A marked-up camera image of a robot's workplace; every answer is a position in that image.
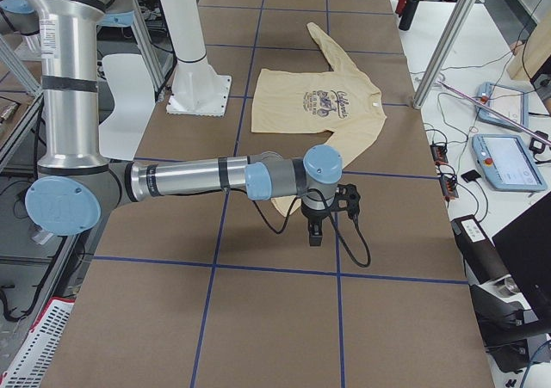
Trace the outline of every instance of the yellow long-sleeve shirt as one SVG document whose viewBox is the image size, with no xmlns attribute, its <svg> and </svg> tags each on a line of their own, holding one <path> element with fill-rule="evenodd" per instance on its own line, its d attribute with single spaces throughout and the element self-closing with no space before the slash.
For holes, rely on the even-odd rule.
<svg viewBox="0 0 551 388">
<path fill-rule="evenodd" d="M 348 54 L 313 22 L 308 31 L 333 71 L 292 73 L 262 69 L 252 103 L 253 132 L 332 132 L 326 141 L 347 166 L 370 147 L 387 118 L 381 91 Z M 273 199 L 286 214 L 292 198 Z"/>
</svg>

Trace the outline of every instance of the wire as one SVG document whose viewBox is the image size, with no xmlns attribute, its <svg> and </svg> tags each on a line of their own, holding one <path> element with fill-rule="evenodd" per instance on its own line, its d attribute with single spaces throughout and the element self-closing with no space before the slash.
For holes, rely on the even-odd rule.
<svg viewBox="0 0 551 388">
<path fill-rule="evenodd" d="M 335 231 L 335 234 L 337 235 L 338 237 L 338 240 L 339 242 L 343 245 L 344 247 L 344 250 L 346 250 L 346 253 L 348 253 L 348 256 L 350 257 L 350 259 L 360 268 L 368 268 L 369 265 L 371 264 L 371 252 L 369 251 L 369 246 L 368 246 L 368 243 L 367 241 L 365 240 L 365 237 L 363 237 L 363 234 L 362 232 L 360 231 L 360 225 L 359 225 L 359 222 L 358 222 L 358 217 L 357 217 L 357 214 L 354 216 L 354 218 L 352 219 L 353 223 L 354 223 L 354 228 L 356 229 L 356 233 L 358 234 L 360 240 L 362 241 L 362 244 L 363 244 L 363 248 L 365 249 L 365 253 L 366 253 L 366 256 L 367 256 L 367 261 L 365 263 L 362 263 L 360 261 L 358 261 L 356 259 L 356 257 L 354 256 L 354 254 L 352 253 L 352 251 L 350 250 L 350 247 L 348 246 L 348 244 L 344 241 L 344 238 L 343 238 L 343 235 L 341 234 L 340 230 L 338 229 L 338 226 L 337 226 L 337 222 L 335 221 L 335 219 L 333 218 L 333 215 L 331 214 L 331 209 L 329 208 L 329 206 L 327 205 L 327 200 L 325 200 L 325 197 L 323 195 L 323 193 L 321 193 L 318 189 L 316 188 L 309 188 L 308 189 L 308 193 L 310 192 L 314 192 L 316 194 L 318 194 L 318 196 L 321 198 L 321 201 L 323 202 L 324 204 L 324 208 L 325 208 L 325 211 L 327 212 L 328 216 L 329 216 L 329 220 L 331 221 L 331 225 L 333 226 L 333 230 Z"/>
<path fill-rule="evenodd" d="M 536 9 L 537 7 L 540 5 L 540 3 L 542 3 L 543 0 L 539 0 L 536 4 L 536 6 L 534 7 L 534 9 L 532 10 L 532 14 L 530 15 L 530 18 L 532 17 L 532 15 L 536 12 Z M 524 70 L 524 73 L 526 74 L 526 77 L 528 77 L 529 79 L 531 79 L 530 77 L 530 74 L 528 73 L 528 71 L 526 70 L 526 65 L 524 64 L 524 54 L 526 53 L 526 51 L 528 50 L 528 44 L 529 44 L 529 37 L 528 39 L 526 40 L 526 43 L 524 44 L 524 48 L 523 48 L 523 53 L 521 54 L 521 63 L 523 65 L 523 70 Z"/>
<path fill-rule="evenodd" d="M 34 128 L 33 173 L 34 173 L 35 180 L 38 180 L 38 140 L 39 140 L 39 134 L 40 134 L 40 123 L 42 122 L 43 112 L 44 112 L 44 101 L 42 101 L 39 107 L 38 117 L 36 117 L 36 125 Z"/>
<path fill-rule="evenodd" d="M 244 191 L 243 189 L 241 188 L 230 188 L 231 191 L 233 192 L 240 192 L 240 193 L 243 193 L 243 194 L 247 194 L 246 191 Z M 197 193 L 183 193 L 183 194 L 171 194 L 171 196 L 182 196 L 182 197 L 188 197 L 188 196 L 199 196 L 199 195 L 202 195 L 202 194 L 211 194 L 211 193 L 220 193 L 222 192 L 223 190 L 207 190 L 205 192 L 197 192 Z M 281 228 L 279 229 L 276 229 L 269 221 L 268 219 L 266 218 L 266 216 L 264 215 L 264 213 L 262 212 L 262 210 L 260 209 L 260 206 L 258 205 L 258 203 L 253 200 L 252 201 L 252 204 L 254 205 L 254 207 L 257 209 L 257 212 L 258 214 L 260 215 L 260 217 L 262 218 L 262 220 L 264 221 L 264 223 L 269 227 L 269 229 L 271 231 L 273 231 L 276 235 L 281 235 L 285 229 L 287 229 L 287 225 L 288 225 L 288 221 L 289 221 L 289 218 L 291 217 L 291 212 L 293 211 L 293 206 L 294 206 L 294 203 L 296 203 L 296 201 L 298 200 L 299 198 L 298 197 L 295 197 L 293 199 L 293 202 L 291 203 L 291 206 L 289 206 L 289 209 L 287 210 L 287 214 L 285 215 L 285 220 L 283 221 L 283 225 Z"/>
<path fill-rule="evenodd" d="M 524 30 L 526 29 L 526 27 L 528 27 L 528 24 L 530 22 L 530 20 L 532 19 L 532 16 L 534 15 L 534 13 L 536 12 L 537 8 L 540 6 L 540 3 L 542 3 L 543 0 L 539 0 L 536 4 L 536 6 L 534 7 L 534 9 L 532 9 L 532 12 L 528 15 L 528 17 L 526 18 L 526 22 L 524 22 L 523 24 L 523 27 L 521 28 L 520 32 L 518 33 L 518 36 L 517 36 L 517 43 L 518 41 L 520 41 L 520 37 L 521 35 L 523 34 Z M 493 93 L 494 89 L 496 88 L 496 86 L 498 85 L 498 83 L 501 81 L 501 78 L 503 78 L 503 75 L 505 74 L 505 69 L 507 68 L 507 65 L 509 64 L 509 61 L 511 61 L 511 59 L 515 56 L 514 54 L 514 51 L 519 47 L 519 45 L 517 44 L 515 46 L 515 48 L 513 49 L 513 51 L 511 51 L 511 56 L 509 57 L 509 59 L 507 60 L 507 62 L 505 63 L 504 67 L 503 67 L 503 70 L 501 71 L 501 75 L 499 76 L 499 79 L 498 81 L 495 82 L 495 84 L 493 85 L 493 88 L 492 88 L 492 91 L 490 92 L 490 94 Z M 524 55 L 524 52 L 526 51 L 526 45 L 524 45 L 524 49 L 523 49 L 523 55 Z M 524 67 L 524 60 L 523 60 L 523 57 L 521 57 L 521 61 L 523 63 L 523 68 L 524 68 L 524 72 L 526 72 L 526 68 Z M 534 89 L 533 91 L 529 91 L 525 94 L 528 94 L 528 93 L 532 93 L 536 91 L 536 89 Z M 502 95 L 500 97 L 496 97 L 494 98 L 493 100 L 497 100 L 498 98 L 501 98 L 501 97 L 505 97 L 505 96 L 511 96 L 511 95 Z"/>
<path fill-rule="evenodd" d="M 5 293 L 5 291 L 2 288 L 0 288 L 0 302 L 2 302 L 3 317 L 6 321 L 8 321 L 8 322 L 19 322 L 22 319 L 28 317 L 33 312 L 33 310 L 36 306 L 36 303 L 38 302 L 40 292 L 42 292 L 42 288 L 46 284 L 46 281 L 47 281 L 48 277 L 50 276 L 50 273 L 52 272 L 53 267 L 55 266 L 55 264 L 56 264 L 56 262 L 59 258 L 59 255 L 61 254 L 61 250 L 63 250 L 63 247 L 65 246 L 66 241 L 67 241 L 67 236 L 63 236 L 63 239 L 61 240 L 61 243 L 59 244 L 58 250 L 55 253 L 55 255 L 52 257 L 52 260 L 50 261 L 50 264 L 48 265 L 48 268 L 46 269 L 46 272 L 44 273 L 44 276 L 42 276 L 42 279 L 40 280 L 40 283 L 34 289 L 34 296 L 33 296 L 33 301 L 31 302 L 31 305 L 26 310 L 22 311 L 22 314 L 19 317 L 14 317 L 12 315 L 13 311 L 16 308 L 12 308 L 12 309 L 9 308 L 8 297 Z"/>
<path fill-rule="evenodd" d="M 240 188 L 232 188 L 232 191 L 233 192 L 240 192 L 240 193 L 244 193 L 244 194 L 247 194 L 247 192 L 245 192 L 244 190 L 240 189 Z M 283 225 L 281 228 L 279 229 L 276 229 L 269 221 L 268 219 L 266 219 L 266 216 L 264 216 L 264 213 L 262 212 L 262 210 L 260 210 L 260 206 L 258 205 L 258 203 L 253 200 L 252 201 L 252 204 L 254 205 L 254 207 L 257 209 L 257 212 L 258 214 L 260 214 L 260 217 L 262 218 L 262 220 L 264 221 L 264 223 L 269 227 L 269 229 L 271 231 L 273 231 L 276 235 L 281 235 L 285 229 L 287 229 L 287 225 L 288 225 L 288 221 L 289 221 L 289 218 L 291 216 L 291 212 L 293 211 L 293 206 L 294 206 L 294 203 L 296 203 L 296 201 L 299 199 L 298 196 L 295 196 L 293 201 L 291 202 L 291 206 L 289 206 L 289 209 L 287 210 L 287 213 L 285 214 L 285 220 L 283 220 Z"/>
<path fill-rule="evenodd" d="M 17 183 L 28 183 L 28 184 L 33 184 L 31 181 L 29 180 L 18 180 L 17 182 L 12 182 L 10 183 L 8 186 L 6 186 L 5 188 L 2 189 L 2 191 L 0 191 L 0 196 L 4 193 L 6 193 L 6 191 L 11 188 L 12 186 L 16 185 Z"/>
<path fill-rule="evenodd" d="M 3 100 L 6 100 L 8 102 L 14 102 L 14 103 L 19 104 L 21 106 L 20 102 L 17 102 L 16 100 L 14 100 L 12 98 L 4 97 L 3 95 L 0 95 L 0 98 L 2 98 Z"/>
<path fill-rule="evenodd" d="M 476 210 L 474 211 L 474 218 L 476 219 L 476 213 L 479 212 L 480 210 L 480 202 L 479 200 L 476 198 L 476 196 L 474 195 L 473 192 L 471 192 L 468 188 L 466 188 L 465 186 L 463 186 L 461 183 L 457 183 L 457 186 L 459 186 L 460 188 L 464 188 L 471 196 L 473 196 L 473 199 L 474 201 L 476 202 Z"/>
<path fill-rule="evenodd" d="M 505 57 L 507 57 L 507 55 L 511 55 L 511 51 L 508 51 L 506 52 L 505 54 L 503 54 L 501 57 L 499 57 L 498 59 L 493 59 L 492 61 L 488 61 L 482 65 L 463 65 L 463 66 L 450 66 L 450 67 L 446 67 L 446 68 L 442 68 L 440 71 L 447 71 L 447 70 L 465 70 L 467 68 L 484 68 L 486 67 L 487 65 L 490 65 L 490 64 L 493 64 L 493 63 L 497 63 L 498 61 L 501 61 L 502 59 L 504 59 Z M 410 72 L 410 74 L 412 75 L 417 75 L 417 74 L 423 74 L 424 72 L 426 71 L 418 71 L 418 72 Z"/>
<path fill-rule="evenodd" d="M 545 341 L 540 347 L 532 354 L 532 357 L 530 358 L 530 361 L 528 362 L 528 366 L 526 367 L 526 371 L 524 372 L 523 379 L 520 381 L 520 386 L 518 388 L 524 388 L 524 383 L 526 382 L 526 378 L 528 378 L 528 372 L 530 368 L 532 367 L 532 364 L 534 363 L 534 360 L 536 359 L 536 356 L 540 353 L 540 351 L 545 348 L 546 345 L 551 344 L 551 340 Z"/>
<path fill-rule="evenodd" d="M 461 129 L 457 128 L 456 126 L 452 126 L 451 124 L 449 124 L 447 121 L 446 121 L 446 116 L 444 114 L 444 110 L 443 110 L 443 107 L 442 107 L 442 101 L 440 100 L 440 97 L 442 95 L 447 95 L 449 97 L 452 97 L 452 98 L 455 98 L 456 100 L 463 100 L 462 98 L 456 96 L 456 95 L 452 95 L 452 94 L 449 94 L 449 93 L 445 93 L 445 92 L 441 92 L 441 93 L 438 93 L 438 96 L 436 97 L 436 104 L 438 106 L 438 111 L 440 112 L 440 115 L 442 116 L 442 120 L 444 122 L 444 124 L 446 126 L 448 126 L 449 128 L 453 128 L 454 130 L 456 130 L 457 132 L 460 132 L 463 136 L 465 136 L 465 141 L 464 143 L 467 143 L 468 142 L 468 134 L 466 134 L 465 132 L 463 132 Z"/>
<path fill-rule="evenodd" d="M 474 182 L 480 188 L 480 191 L 482 192 L 482 194 L 484 195 L 484 199 L 486 200 L 486 211 L 484 212 L 484 216 L 482 216 L 482 219 L 479 220 L 479 223 L 482 223 L 484 221 L 484 219 L 486 218 L 486 216 L 488 215 L 488 211 L 490 210 L 490 201 L 488 200 L 488 196 L 486 196 L 486 192 L 484 191 L 484 189 L 480 185 L 479 181 L 475 180 Z"/>
</svg>

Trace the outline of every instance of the white plastic crate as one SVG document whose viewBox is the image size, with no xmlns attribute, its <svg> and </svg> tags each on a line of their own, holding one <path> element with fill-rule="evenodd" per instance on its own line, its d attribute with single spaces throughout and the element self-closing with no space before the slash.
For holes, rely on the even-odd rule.
<svg viewBox="0 0 551 388">
<path fill-rule="evenodd" d="M 52 298 L 28 332 L 8 370 L 0 376 L 0 388 L 38 388 L 59 344 L 74 301 Z"/>
</svg>

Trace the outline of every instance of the black water bottle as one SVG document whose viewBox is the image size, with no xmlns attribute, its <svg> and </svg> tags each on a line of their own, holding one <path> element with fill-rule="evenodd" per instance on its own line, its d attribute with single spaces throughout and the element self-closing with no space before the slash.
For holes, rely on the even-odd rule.
<svg viewBox="0 0 551 388">
<path fill-rule="evenodd" d="M 415 15 L 415 11 L 417 10 L 417 6 L 419 4 L 419 0 L 407 0 L 406 1 L 406 7 L 404 8 L 404 11 L 402 12 L 402 19 L 399 22 L 398 28 L 402 31 L 407 31 L 410 29 L 410 26 L 412 25 L 413 16 Z"/>
</svg>

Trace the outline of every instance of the blue joint cap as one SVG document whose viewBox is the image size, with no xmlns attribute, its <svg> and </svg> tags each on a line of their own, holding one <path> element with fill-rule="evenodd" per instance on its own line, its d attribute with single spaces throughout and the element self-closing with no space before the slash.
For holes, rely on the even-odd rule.
<svg viewBox="0 0 551 388">
<path fill-rule="evenodd" d="M 343 175 L 343 158 L 329 145 L 315 145 L 302 159 L 307 174 L 316 182 L 334 184 Z"/>
<path fill-rule="evenodd" d="M 34 13 L 34 8 L 30 6 L 27 0 L 3 0 L 0 1 L 0 8 L 12 14 Z"/>
<path fill-rule="evenodd" d="M 134 24 L 134 11 L 106 14 L 99 24 L 102 27 L 130 27 Z"/>
<path fill-rule="evenodd" d="M 102 215 L 97 198 L 87 187 L 60 176 L 34 182 L 27 191 L 25 206 L 37 225 L 59 236 L 87 231 Z"/>
<path fill-rule="evenodd" d="M 245 186 L 251 200 L 268 200 L 272 197 L 272 179 L 263 163 L 245 166 Z"/>
</svg>

